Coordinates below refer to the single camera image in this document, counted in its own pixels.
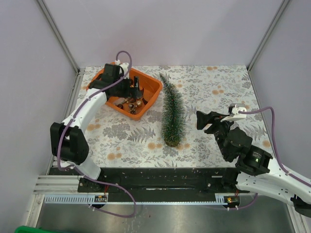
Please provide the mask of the small green christmas tree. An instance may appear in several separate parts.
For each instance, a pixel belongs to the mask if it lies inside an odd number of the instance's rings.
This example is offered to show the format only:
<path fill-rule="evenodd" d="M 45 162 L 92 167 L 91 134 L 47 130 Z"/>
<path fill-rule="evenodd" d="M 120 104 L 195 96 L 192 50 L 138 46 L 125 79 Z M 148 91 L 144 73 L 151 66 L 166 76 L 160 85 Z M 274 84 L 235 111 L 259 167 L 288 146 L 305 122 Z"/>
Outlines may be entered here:
<path fill-rule="evenodd" d="M 178 147 L 186 134 L 185 106 L 182 94 L 165 75 L 159 75 L 163 84 L 161 136 L 169 147 Z"/>

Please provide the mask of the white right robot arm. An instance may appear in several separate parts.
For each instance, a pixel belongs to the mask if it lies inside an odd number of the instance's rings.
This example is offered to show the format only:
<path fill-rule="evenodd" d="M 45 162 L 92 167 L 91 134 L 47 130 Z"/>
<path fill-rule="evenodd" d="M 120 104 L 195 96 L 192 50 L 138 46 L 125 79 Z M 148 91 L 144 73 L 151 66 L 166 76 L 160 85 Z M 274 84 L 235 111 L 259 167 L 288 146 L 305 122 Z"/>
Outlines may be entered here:
<path fill-rule="evenodd" d="M 254 146 L 253 139 L 243 130 L 231 128 L 245 119 L 249 111 L 241 105 L 229 107 L 228 114 L 196 112 L 197 129 L 212 134 L 223 159 L 236 162 L 235 169 L 221 180 L 224 191 L 255 192 L 282 201 L 301 215 L 311 216 L 311 181 L 285 167 L 277 154 Z"/>

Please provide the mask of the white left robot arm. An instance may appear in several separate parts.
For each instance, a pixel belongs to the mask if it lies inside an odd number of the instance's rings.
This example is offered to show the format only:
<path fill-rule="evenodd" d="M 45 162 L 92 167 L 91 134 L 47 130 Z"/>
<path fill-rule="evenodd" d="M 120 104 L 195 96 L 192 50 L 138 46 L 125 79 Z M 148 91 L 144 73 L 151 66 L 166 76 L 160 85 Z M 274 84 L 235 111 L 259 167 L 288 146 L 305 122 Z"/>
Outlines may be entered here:
<path fill-rule="evenodd" d="M 52 154 L 57 158 L 59 170 L 77 169 L 90 178 L 88 186 L 95 192 L 104 189 L 105 179 L 100 177 L 101 168 L 89 157 L 85 131 L 110 97 L 128 98 L 133 94 L 130 69 L 131 63 L 105 64 L 103 73 L 89 84 L 80 105 L 61 123 L 55 122 L 50 127 Z"/>

